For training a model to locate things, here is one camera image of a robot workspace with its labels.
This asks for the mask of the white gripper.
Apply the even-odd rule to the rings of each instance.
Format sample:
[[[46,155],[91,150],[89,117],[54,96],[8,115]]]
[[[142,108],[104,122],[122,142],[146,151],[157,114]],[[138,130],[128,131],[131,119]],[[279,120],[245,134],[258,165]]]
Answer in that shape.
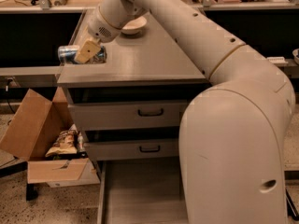
[[[110,25],[100,12],[100,7],[97,7],[88,20],[89,34],[99,39],[102,43],[113,41],[121,32]],[[100,42],[97,39],[87,39],[78,49],[74,61],[76,63],[86,63],[101,49]]]

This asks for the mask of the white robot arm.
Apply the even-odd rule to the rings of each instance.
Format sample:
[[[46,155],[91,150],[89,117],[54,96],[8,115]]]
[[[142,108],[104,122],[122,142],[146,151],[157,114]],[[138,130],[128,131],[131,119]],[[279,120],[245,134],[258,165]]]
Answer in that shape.
[[[146,12],[211,84],[179,128],[189,224],[288,224],[283,144],[295,110],[288,77],[181,0],[104,0],[88,23],[84,56]]]

